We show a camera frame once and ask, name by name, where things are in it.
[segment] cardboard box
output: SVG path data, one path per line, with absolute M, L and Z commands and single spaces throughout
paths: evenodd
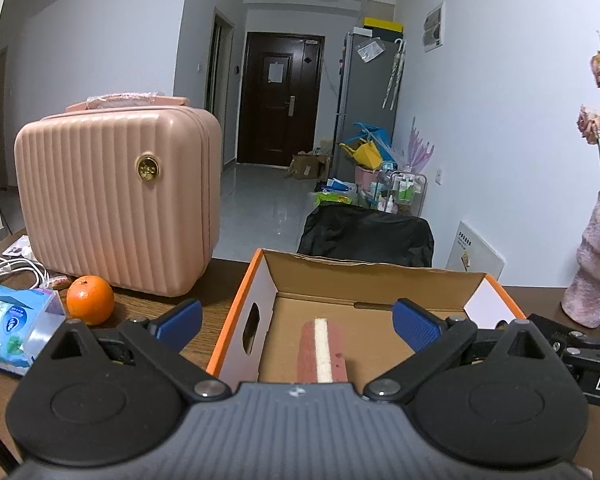
M 296 382 L 302 326 L 316 317 L 344 332 L 357 391 L 413 354 L 394 332 L 391 307 L 409 298 L 445 319 L 464 314 L 480 328 L 525 317 L 487 274 L 341 262 L 258 250 L 222 327 L 207 371 L 241 381 Z
M 294 178 L 313 178 L 327 180 L 329 177 L 330 157 L 314 155 L 312 153 L 299 153 L 294 155 L 289 165 L 289 175 Z

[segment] orange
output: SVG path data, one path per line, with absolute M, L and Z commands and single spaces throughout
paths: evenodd
M 114 304 L 111 286 L 99 276 L 78 278 L 66 294 L 69 314 L 87 325 L 104 323 L 113 314 Z

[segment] pink ceramic vase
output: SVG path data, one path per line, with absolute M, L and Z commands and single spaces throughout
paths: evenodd
M 580 269 L 562 298 L 562 309 L 588 328 L 600 325 L 600 192 L 576 259 Z

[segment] tile floor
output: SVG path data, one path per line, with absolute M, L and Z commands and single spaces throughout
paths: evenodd
M 215 258 L 248 262 L 258 248 L 295 253 L 315 180 L 286 178 L 285 170 L 234 164 L 221 183 L 220 239 Z M 16 189 L 0 191 L 0 208 L 16 232 L 24 227 Z

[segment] refrigerator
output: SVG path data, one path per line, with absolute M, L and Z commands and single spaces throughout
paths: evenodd
M 384 41 L 385 51 L 375 59 L 365 62 L 356 47 L 368 39 L 366 36 L 350 32 L 345 38 L 343 49 L 344 64 L 340 70 L 340 92 L 330 176 L 345 182 L 354 181 L 355 165 L 339 144 L 360 132 L 360 128 L 353 123 L 361 122 L 384 128 L 392 139 L 394 134 L 397 102 L 394 109 L 390 109 L 394 88 L 391 89 L 384 109 L 382 109 L 382 101 L 389 84 L 398 45 Z

